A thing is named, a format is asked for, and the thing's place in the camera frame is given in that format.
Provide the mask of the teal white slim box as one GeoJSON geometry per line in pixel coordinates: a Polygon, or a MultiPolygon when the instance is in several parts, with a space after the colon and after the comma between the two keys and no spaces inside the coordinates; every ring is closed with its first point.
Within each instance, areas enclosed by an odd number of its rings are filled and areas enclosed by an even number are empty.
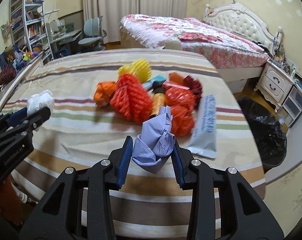
{"type": "Polygon", "coordinates": [[[165,81],[166,81],[165,77],[158,75],[158,76],[148,80],[147,82],[143,83],[142,87],[145,90],[151,90],[153,88],[154,83],[161,83],[161,82],[165,82],[165,81]]]}

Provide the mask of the grey desk chair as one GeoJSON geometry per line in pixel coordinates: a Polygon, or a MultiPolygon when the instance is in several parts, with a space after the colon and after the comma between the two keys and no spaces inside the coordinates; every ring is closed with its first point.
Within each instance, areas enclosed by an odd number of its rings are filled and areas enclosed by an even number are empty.
{"type": "Polygon", "coordinates": [[[78,45],[82,47],[82,52],[105,50],[103,39],[107,37],[107,32],[102,29],[103,16],[86,20],[83,27],[85,38],[79,40],[78,45]]]}

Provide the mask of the plastic drawer unit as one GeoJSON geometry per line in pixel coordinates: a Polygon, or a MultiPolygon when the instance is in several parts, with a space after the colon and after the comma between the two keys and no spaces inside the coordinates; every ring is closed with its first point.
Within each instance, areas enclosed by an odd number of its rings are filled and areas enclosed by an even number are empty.
{"type": "Polygon", "coordinates": [[[278,114],[284,124],[290,128],[302,113],[302,90],[293,85],[289,94],[285,98],[278,114]]]}

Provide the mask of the striped bed sheet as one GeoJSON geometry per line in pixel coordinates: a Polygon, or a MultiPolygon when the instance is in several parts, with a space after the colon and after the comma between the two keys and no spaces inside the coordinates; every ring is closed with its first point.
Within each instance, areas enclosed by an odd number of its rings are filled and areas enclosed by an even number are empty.
{"type": "MultiPolygon", "coordinates": [[[[203,55],[156,49],[116,49],[85,53],[51,61],[26,77],[3,107],[18,111],[27,99],[50,90],[55,105],[52,115],[34,134],[32,152],[12,172],[15,182],[30,196],[40,199],[60,173],[72,166],[93,166],[135,138],[141,126],[128,122],[112,108],[98,108],[93,100],[99,82],[115,81],[118,69],[138,59],[150,62],[153,76],[177,72],[198,79],[205,95],[217,106],[217,156],[206,159],[210,167],[233,166],[259,196],[265,196],[265,176],[253,135],[240,107],[216,68],[203,55]]],[[[148,239],[183,239],[187,235],[192,192],[180,189],[172,163],[149,173],[131,163],[120,191],[110,194],[117,235],[148,239]]]]}

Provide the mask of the beige curtains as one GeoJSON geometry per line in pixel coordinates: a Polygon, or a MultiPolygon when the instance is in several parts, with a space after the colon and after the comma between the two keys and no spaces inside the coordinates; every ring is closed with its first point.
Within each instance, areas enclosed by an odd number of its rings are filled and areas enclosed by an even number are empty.
{"type": "Polygon", "coordinates": [[[119,24],[124,16],[144,14],[184,18],[187,0],[83,0],[84,19],[102,17],[107,32],[104,43],[120,41],[119,24]]]}

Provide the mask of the black bag trash bin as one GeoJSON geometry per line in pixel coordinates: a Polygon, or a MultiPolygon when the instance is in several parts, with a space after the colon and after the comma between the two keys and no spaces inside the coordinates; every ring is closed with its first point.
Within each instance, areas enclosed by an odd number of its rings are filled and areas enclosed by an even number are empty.
{"type": "Polygon", "coordinates": [[[287,153],[286,133],[280,122],[264,106],[246,96],[237,102],[254,136],[264,172],[278,167],[287,153]]]}

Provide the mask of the dark red crumpled wrapper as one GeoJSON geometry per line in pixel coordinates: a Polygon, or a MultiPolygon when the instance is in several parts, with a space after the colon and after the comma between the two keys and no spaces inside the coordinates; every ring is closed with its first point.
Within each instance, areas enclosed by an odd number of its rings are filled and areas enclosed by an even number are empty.
{"type": "Polygon", "coordinates": [[[184,78],[184,85],[193,93],[195,98],[195,109],[198,109],[203,92],[202,84],[198,79],[194,79],[188,75],[184,78]]]}

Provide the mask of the yellow foam fruit net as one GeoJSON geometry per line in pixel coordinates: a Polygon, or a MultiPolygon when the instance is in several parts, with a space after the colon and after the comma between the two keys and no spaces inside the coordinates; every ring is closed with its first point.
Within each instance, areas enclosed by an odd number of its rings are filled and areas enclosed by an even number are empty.
{"type": "Polygon", "coordinates": [[[118,69],[118,76],[123,74],[131,74],[135,76],[141,83],[145,83],[150,80],[152,75],[150,62],[146,59],[138,59],[132,64],[123,65],[118,69]]]}

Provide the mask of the white bookshelf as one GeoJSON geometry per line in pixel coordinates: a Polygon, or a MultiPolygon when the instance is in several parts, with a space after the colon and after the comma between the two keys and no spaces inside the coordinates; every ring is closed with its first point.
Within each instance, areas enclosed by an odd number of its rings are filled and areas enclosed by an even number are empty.
{"type": "Polygon", "coordinates": [[[12,44],[21,51],[42,52],[42,61],[53,59],[45,26],[44,0],[9,0],[12,44]]]}

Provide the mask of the floral quilt bed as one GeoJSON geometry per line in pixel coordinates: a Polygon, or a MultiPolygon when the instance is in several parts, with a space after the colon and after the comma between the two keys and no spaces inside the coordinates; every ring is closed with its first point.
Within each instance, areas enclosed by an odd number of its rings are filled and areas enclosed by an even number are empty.
{"type": "Polygon", "coordinates": [[[182,51],[205,57],[226,82],[259,77],[270,58],[252,41],[195,18],[127,15],[120,21],[123,48],[164,49],[169,37],[181,41],[182,51]]]}

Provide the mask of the amber bottle black cap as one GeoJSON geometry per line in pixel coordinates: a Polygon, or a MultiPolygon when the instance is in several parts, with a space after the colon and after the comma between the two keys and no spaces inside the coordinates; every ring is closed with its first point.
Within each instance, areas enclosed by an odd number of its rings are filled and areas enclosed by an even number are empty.
{"type": "Polygon", "coordinates": [[[165,90],[162,87],[163,81],[153,82],[153,106],[150,113],[150,118],[158,115],[161,107],[166,106],[165,90]]]}

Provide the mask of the lavender paper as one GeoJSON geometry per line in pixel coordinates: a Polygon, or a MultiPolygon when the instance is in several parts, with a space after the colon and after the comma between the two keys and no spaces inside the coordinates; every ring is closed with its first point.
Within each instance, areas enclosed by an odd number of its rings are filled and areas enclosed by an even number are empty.
{"type": "Polygon", "coordinates": [[[175,145],[172,119],[171,108],[163,106],[157,116],[143,122],[132,153],[133,162],[142,169],[156,174],[165,165],[175,145]]]}

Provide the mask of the folded orange paper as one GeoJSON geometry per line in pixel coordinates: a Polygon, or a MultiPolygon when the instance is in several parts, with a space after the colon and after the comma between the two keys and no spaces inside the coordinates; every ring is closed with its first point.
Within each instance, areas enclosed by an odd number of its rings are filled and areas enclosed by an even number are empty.
{"type": "Polygon", "coordinates": [[[175,83],[175,84],[180,85],[180,86],[187,86],[184,82],[185,77],[180,75],[177,72],[169,73],[168,77],[169,77],[169,82],[170,83],[175,83]]]}

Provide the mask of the white tufted headboard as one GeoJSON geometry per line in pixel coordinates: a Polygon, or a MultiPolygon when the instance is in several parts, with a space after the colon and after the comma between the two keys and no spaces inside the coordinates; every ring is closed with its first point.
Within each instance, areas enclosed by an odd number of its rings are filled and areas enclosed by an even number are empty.
{"type": "Polygon", "coordinates": [[[272,35],[267,24],[254,12],[240,3],[232,3],[218,8],[205,6],[203,21],[217,28],[227,30],[238,36],[264,45],[271,54],[276,54],[282,47],[283,28],[278,27],[272,35]]]}

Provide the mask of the white tissue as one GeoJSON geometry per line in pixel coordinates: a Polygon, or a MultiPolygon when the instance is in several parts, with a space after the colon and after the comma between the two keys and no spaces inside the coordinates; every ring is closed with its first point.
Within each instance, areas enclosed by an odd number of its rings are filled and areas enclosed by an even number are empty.
{"type": "Polygon", "coordinates": [[[44,107],[48,107],[51,112],[54,110],[54,96],[51,91],[44,90],[30,96],[27,100],[27,116],[30,116],[44,107]]]}

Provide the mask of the white bed post knob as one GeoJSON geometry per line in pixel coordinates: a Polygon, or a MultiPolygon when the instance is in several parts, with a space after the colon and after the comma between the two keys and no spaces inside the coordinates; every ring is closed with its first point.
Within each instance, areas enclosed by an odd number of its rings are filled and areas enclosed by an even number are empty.
{"type": "Polygon", "coordinates": [[[181,41],[177,37],[169,37],[165,41],[165,49],[171,49],[171,50],[182,50],[181,41]]]}

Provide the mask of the white nightstand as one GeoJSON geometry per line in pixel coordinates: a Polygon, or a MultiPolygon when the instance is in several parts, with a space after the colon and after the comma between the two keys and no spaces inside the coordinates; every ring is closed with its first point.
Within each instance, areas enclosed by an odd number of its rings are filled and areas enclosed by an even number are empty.
{"type": "Polygon", "coordinates": [[[277,113],[294,84],[289,74],[276,66],[272,60],[267,60],[254,91],[259,90],[265,100],[275,106],[274,111],[277,113]]]}

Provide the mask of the white blue plastic pouch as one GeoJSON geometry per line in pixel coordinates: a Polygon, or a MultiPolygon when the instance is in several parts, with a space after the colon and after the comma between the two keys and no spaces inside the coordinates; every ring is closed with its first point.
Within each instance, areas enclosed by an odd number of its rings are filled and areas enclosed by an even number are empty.
{"type": "Polygon", "coordinates": [[[216,143],[216,99],[213,95],[206,95],[200,100],[188,149],[193,154],[215,159],[217,156],[216,143]]]}

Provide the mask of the study desk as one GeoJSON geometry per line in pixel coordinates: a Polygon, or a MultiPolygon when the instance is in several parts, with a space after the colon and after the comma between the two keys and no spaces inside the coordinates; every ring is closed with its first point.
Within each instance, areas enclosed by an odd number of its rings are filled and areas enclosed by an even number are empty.
{"type": "Polygon", "coordinates": [[[82,29],[75,29],[67,32],[66,24],[64,20],[54,20],[45,24],[48,41],[55,57],[55,53],[58,51],[58,44],[60,46],[67,46],[70,50],[69,43],[76,41],[82,35],[82,29]]]}

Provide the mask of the orange crumpled bag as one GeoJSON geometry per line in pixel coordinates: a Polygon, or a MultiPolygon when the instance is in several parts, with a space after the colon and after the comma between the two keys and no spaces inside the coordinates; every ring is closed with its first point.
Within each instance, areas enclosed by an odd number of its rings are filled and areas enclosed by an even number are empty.
{"type": "Polygon", "coordinates": [[[100,108],[107,106],[110,103],[115,90],[116,82],[114,81],[105,81],[98,83],[93,97],[96,105],[100,108]]]}

